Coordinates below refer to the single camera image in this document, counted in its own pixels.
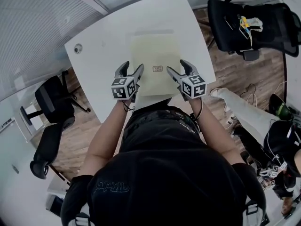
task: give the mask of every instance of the white table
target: white table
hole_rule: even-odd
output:
[[[194,64],[207,83],[215,81],[206,42],[187,0],[142,0],[102,18],[65,44],[77,78],[100,122],[116,101],[111,84],[116,69],[131,62],[130,37],[149,31],[173,32],[181,58]],[[81,44],[80,54],[74,52]],[[152,105],[169,95],[140,97],[139,107]]]

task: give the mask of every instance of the person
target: person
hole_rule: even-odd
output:
[[[237,125],[234,128],[232,135],[240,138],[245,150],[256,164],[257,171],[265,169],[269,163],[272,163],[272,153],[269,150],[262,148],[245,128]],[[293,209],[293,188],[296,185],[296,177],[300,176],[295,173],[297,169],[294,168],[294,170],[291,170],[290,166],[280,171],[277,177],[270,179],[275,181],[273,191],[281,200],[283,200],[281,213],[284,216]]]
[[[280,120],[277,116],[250,105],[227,88],[215,88],[210,95],[224,99],[225,110],[231,110],[255,141],[271,152],[273,162],[281,166],[278,157],[282,157],[290,174],[300,177],[301,149],[298,147],[300,136],[297,135],[300,132],[292,133],[287,138],[292,126],[290,121]]]
[[[189,100],[195,121],[167,103],[135,111],[113,157],[130,101],[115,104],[71,181],[61,211],[64,226],[85,218],[86,206],[84,215],[96,226],[238,226],[248,222],[247,214],[264,215],[265,195],[254,169],[207,106]]]

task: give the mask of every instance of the wooden floor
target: wooden floor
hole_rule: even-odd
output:
[[[200,9],[194,12],[197,18],[207,20],[206,9]],[[209,43],[212,38],[210,28],[202,25],[201,30],[206,42]],[[255,94],[258,99],[258,108],[266,108],[270,95],[274,93],[280,83],[284,82],[284,64],[281,52],[273,49],[261,49],[260,52],[261,55],[258,60],[246,62],[242,56],[236,54],[228,55],[228,53],[221,52],[216,46],[213,46],[210,50],[210,57],[214,66],[216,82],[208,85],[207,93],[216,87],[226,87],[240,95],[246,90],[250,83],[253,83],[256,86]],[[69,91],[79,86],[72,68],[69,69],[67,84],[70,87]],[[251,87],[249,92],[245,93],[242,98],[247,99],[253,92],[254,88]],[[279,87],[276,94],[283,98],[283,84]],[[83,163],[87,147],[101,126],[83,90],[79,89],[76,96],[78,97],[78,103],[84,107],[89,106],[92,112],[87,114],[76,108],[75,123],[62,134],[60,150],[53,166],[68,179],[76,176]],[[228,128],[229,125],[226,124],[226,121],[230,117],[231,112],[224,112],[224,101],[210,96],[204,96],[203,100],[222,125]],[[181,96],[174,97],[170,105],[175,105],[186,113],[192,112],[188,102],[184,102]],[[41,133],[33,139],[35,145],[39,143],[40,137]],[[239,138],[235,137],[234,139],[237,146],[243,150]]]

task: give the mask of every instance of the paper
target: paper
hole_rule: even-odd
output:
[[[147,34],[134,36],[131,41],[132,65],[134,71],[144,64],[139,81],[139,96],[176,95],[179,86],[166,71],[172,67],[181,71],[180,52],[175,35]]]

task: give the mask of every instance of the office chair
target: office chair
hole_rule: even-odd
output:
[[[33,156],[33,161],[30,163],[30,170],[37,178],[46,179],[49,165],[57,157],[62,132],[71,126],[74,121],[75,117],[72,116],[63,122],[50,125],[44,129],[37,151]]]
[[[72,105],[78,107],[82,111],[89,113],[90,108],[84,109],[74,99],[73,94],[78,88],[71,93],[68,92],[65,75],[67,71],[62,73],[62,81],[57,76],[53,76],[44,82],[35,92],[35,97],[41,108],[40,111],[27,114],[25,109],[21,107],[21,113],[29,125],[32,125],[31,118],[44,114],[50,123],[59,123],[74,115]]]
[[[259,58],[260,48],[273,48],[297,57],[301,44],[301,22],[284,3],[259,6],[242,6],[230,3],[232,0],[209,0],[209,22],[198,19],[200,24],[211,27],[214,42],[221,51],[242,55],[246,61]],[[263,22],[262,32],[251,31],[253,45],[239,30],[239,16],[257,17]]]

